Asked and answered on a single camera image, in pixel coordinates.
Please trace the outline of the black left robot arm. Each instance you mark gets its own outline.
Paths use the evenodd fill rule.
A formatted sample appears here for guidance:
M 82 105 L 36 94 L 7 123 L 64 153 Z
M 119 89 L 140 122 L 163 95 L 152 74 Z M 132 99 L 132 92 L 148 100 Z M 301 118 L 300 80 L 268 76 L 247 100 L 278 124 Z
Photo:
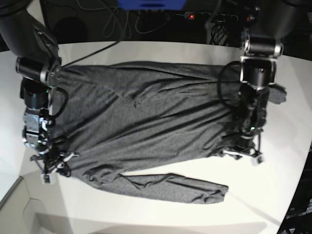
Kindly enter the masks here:
M 242 33 L 242 55 L 239 61 L 226 64 L 218 74 L 217 95 L 221 104 L 233 113 L 233 132 L 223 139 L 229 146 L 220 146 L 215 155 L 230 156 L 235 160 L 249 157 L 262 163 L 260 138 L 266 124 L 270 87 L 275 85 L 277 60 L 284 50 L 283 38 L 311 8 L 310 0 L 264 0 L 256 19 Z M 227 103 L 221 91 L 222 76 L 226 69 L 240 66 L 239 102 Z

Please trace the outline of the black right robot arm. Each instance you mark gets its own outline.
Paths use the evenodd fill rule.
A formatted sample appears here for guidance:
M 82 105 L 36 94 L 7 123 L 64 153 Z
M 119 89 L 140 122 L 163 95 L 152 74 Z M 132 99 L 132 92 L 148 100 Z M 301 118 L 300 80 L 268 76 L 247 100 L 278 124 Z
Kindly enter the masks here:
M 17 56 L 16 72 L 22 75 L 20 98 L 24 100 L 23 143 L 36 151 L 30 160 L 40 166 L 41 180 L 53 184 L 55 175 L 71 175 L 67 162 L 77 153 L 66 153 L 58 145 L 65 136 L 52 137 L 51 129 L 64 111 L 69 96 L 58 86 L 61 58 L 57 40 L 27 11 L 29 0 L 0 2 L 0 34 Z

